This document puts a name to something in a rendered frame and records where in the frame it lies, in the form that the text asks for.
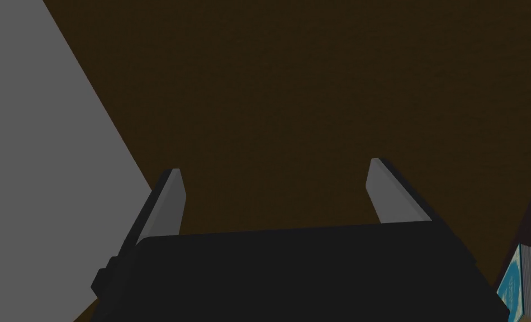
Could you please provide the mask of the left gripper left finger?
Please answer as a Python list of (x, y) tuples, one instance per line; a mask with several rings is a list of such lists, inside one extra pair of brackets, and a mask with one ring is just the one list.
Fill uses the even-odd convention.
[(178, 235), (186, 197), (181, 170), (164, 170), (127, 234), (120, 256), (125, 256), (144, 238)]

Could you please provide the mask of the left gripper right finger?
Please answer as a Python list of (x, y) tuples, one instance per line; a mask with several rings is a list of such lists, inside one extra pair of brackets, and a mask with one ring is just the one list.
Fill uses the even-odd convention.
[(431, 220), (380, 158), (370, 161), (366, 190), (382, 224)]

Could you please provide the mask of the blue book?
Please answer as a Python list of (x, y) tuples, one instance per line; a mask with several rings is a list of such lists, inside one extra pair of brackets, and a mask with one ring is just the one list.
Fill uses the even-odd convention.
[(519, 244), (498, 286), (508, 322), (531, 322), (531, 246)]

